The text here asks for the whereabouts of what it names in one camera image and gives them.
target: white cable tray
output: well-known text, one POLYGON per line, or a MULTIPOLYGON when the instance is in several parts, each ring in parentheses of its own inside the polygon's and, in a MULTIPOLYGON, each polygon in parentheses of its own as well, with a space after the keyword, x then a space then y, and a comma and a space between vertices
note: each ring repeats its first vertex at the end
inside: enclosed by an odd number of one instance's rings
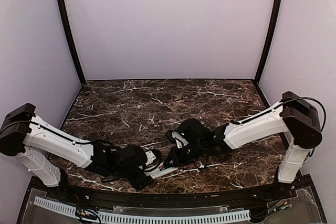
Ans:
MULTIPOLYGON (((75 218, 76 208, 60 202, 55 202, 46 198, 36 196, 34 205, 57 212, 61 215, 75 218)), ((189 217, 150 217, 120 215, 110 212, 99 211, 98 215, 102 223, 119 224, 225 224, 235 223, 244 220, 250 220, 250 211, 243 210, 237 212, 228 212, 217 215, 189 216, 189 217)))

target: black metal frame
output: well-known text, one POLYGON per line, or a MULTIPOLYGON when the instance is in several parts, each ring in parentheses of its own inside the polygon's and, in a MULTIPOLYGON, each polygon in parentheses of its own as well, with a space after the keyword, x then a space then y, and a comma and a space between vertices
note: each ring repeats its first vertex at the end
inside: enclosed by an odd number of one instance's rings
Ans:
POLYGON ((69 108, 69 110, 68 110, 66 116, 64 117, 64 120, 63 120, 63 122, 62 122, 62 124, 61 124, 61 126, 60 126, 60 129, 63 128, 63 126, 64 126, 64 124, 65 124, 65 122, 66 122, 66 120, 67 120, 67 118, 68 118, 68 116, 69 116, 69 114, 70 114, 70 111, 71 111, 72 107, 74 106, 75 102, 77 101, 77 98, 78 98, 80 92, 83 90, 83 87, 84 87, 84 84, 83 84, 83 85, 80 87, 80 89, 78 90, 78 93, 76 94, 75 99, 73 100, 73 102, 72 102, 72 104, 71 104, 71 106, 70 106, 70 108, 69 108))
POLYGON ((70 28, 70 22, 69 22, 69 18, 68 18, 68 14, 67 14, 67 9, 66 9, 66 6, 65 6, 65 1, 64 0, 57 0, 57 3, 58 3, 58 8, 59 8, 59 13, 61 15, 62 23, 63 23, 64 33, 65 33, 65 36, 67 38, 67 42, 68 42, 68 46, 69 46, 69 50, 70 50, 70 53, 71 53, 72 60, 74 62, 73 64, 75 65, 76 72, 77 72, 80 83, 82 85, 84 85, 86 80, 85 80, 85 77, 84 77, 82 67, 80 65, 80 61, 79 61, 78 54, 77 54, 77 51, 76 51, 74 38, 72 36, 72 32, 71 32, 71 28, 70 28))
MULTIPOLYGON (((57 0, 57 2, 58 2, 59 12, 60 12, 61 20, 62 20, 62 23, 63 23, 64 32, 65 32, 65 35, 66 35, 66 38, 67 38, 69 50, 70 50, 70 53, 71 53, 72 60, 74 62, 73 64, 75 65, 76 72, 77 72, 77 75, 78 75, 78 78, 79 78, 81 84, 84 85, 86 83, 86 80, 85 80, 83 69, 81 67, 79 57, 78 57, 78 54, 77 54, 77 51, 76 51, 74 38, 72 36, 70 22, 69 22, 69 18, 68 18, 66 6, 65 6, 65 0, 57 0)), ((267 31, 267 36, 266 36, 263 52, 261 54, 261 58, 260 58, 260 62, 259 62, 259 65, 258 65, 257 73, 256 73, 255 78, 254 78, 254 81, 257 83, 257 85, 260 82, 260 79, 261 79, 261 76, 263 74, 265 64, 266 64, 266 61, 267 61, 267 57, 268 57, 268 54, 269 54, 270 46, 271 46, 272 39, 273 39, 273 36, 274 36, 275 26, 276 26, 277 19, 278 19, 280 3, 281 3, 281 0, 274 0, 274 3, 273 3, 271 18, 270 18, 270 22, 269 22, 269 27, 268 27, 268 31, 267 31)))
POLYGON ((261 54, 261 58, 260 58, 259 66, 258 66, 258 69, 257 69, 257 73, 256 73, 256 76, 254 78, 254 81, 257 84, 259 84, 261 76, 263 75, 263 71, 264 71, 266 61, 267 61, 267 57, 268 57, 268 54, 269 54, 269 49, 270 49, 271 44, 272 44, 272 39, 273 39, 274 31, 275 31, 275 26, 277 24, 278 14, 279 14, 279 10, 280 10, 280 3, 281 3, 281 0, 274 0, 274 3, 273 3, 271 19, 269 21, 269 26, 268 26, 268 31, 267 31, 267 36, 266 36, 263 52, 261 54))
MULTIPOLYGON (((319 213, 323 223, 327 223, 321 201, 316 192, 315 185, 310 175, 299 176, 293 182, 295 189, 310 186, 313 196, 316 200, 319 213)), ((33 177, 24 197, 22 208, 20 210, 17 224, 21 224, 25 206, 29 199, 32 188, 47 192, 47 196, 54 198, 49 188, 43 185, 41 180, 33 177)), ((213 193, 200 194, 138 194, 138 193, 120 193, 114 191, 97 190, 83 188, 78 186, 69 186, 80 198, 81 206, 90 208, 103 208, 112 210, 114 206, 126 206, 137 208, 197 208, 211 206, 229 206, 230 209, 244 208, 251 211, 265 208, 266 203, 273 200, 264 200, 254 197, 267 191, 272 191, 273 185, 264 185, 246 189, 237 189, 230 191, 218 191, 213 193)))

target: white wall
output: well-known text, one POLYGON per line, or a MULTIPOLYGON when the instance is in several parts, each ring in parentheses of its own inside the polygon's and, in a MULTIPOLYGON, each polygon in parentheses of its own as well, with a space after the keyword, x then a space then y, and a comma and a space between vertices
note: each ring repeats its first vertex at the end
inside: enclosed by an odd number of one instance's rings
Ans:
POLYGON ((327 218, 334 223, 336 0, 282 0, 260 85, 271 103, 278 101, 283 92, 291 90, 301 96, 314 97, 326 107, 328 121, 323 142, 302 171, 311 174, 327 218))
MULTIPOLYGON (((0 0, 0 124, 30 102, 60 126, 80 88, 56 0, 0 0)), ((0 154, 0 223, 16 223, 30 173, 0 154)))
POLYGON ((85 76, 254 78, 273 0, 66 0, 85 76))

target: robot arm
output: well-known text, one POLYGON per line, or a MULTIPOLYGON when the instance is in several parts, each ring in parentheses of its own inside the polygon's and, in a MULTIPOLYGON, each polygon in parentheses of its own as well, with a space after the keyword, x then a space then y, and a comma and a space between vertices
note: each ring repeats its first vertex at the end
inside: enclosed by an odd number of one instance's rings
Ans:
POLYGON ((286 92, 272 107, 239 122, 222 125, 214 132, 196 119, 187 119, 176 131, 170 131, 168 138, 180 145, 188 144, 172 148, 164 165, 184 165, 204 154, 223 155, 263 137, 288 132, 290 145, 279 167, 278 180, 291 183, 308 154, 322 141, 318 112, 301 99, 286 92))
POLYGON ((6 116, 0 129, 0 152, 18 158, 46 186, 66 184, 67 177, 40 150, 104 177, 126 178, 138 190, 153 180, 145 169, 162 157, 160 152, 145 152, 135 145, 119 148, 101 141, 82 140, 52 127, 34 111, 32 104, 25 104, 6 116))

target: marble tabletop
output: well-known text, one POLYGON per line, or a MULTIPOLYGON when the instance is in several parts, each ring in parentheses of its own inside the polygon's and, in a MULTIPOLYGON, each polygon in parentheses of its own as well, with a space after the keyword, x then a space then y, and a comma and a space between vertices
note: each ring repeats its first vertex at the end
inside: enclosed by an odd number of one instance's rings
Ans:
MULTIPOLYGON (((166 157, 172 144, 165 138, 187 118, 210 129, 242 120, 265 109, 250 80, 89 81, 82 88, 62 128, 88 140, 103 139, 120 147, 159 149, 166 157)), ((231 154, 211 157, 208 169, 189 165, 156 179, 142 193, 203 193, 270 184, 286 152, 278 135, 249 143, 231 154)), ((50 155, 68 173, 72 185, 136 192, 125 180, 102 177, 50 155)), ((197 165, 204 163, 201 158, 197 165)))

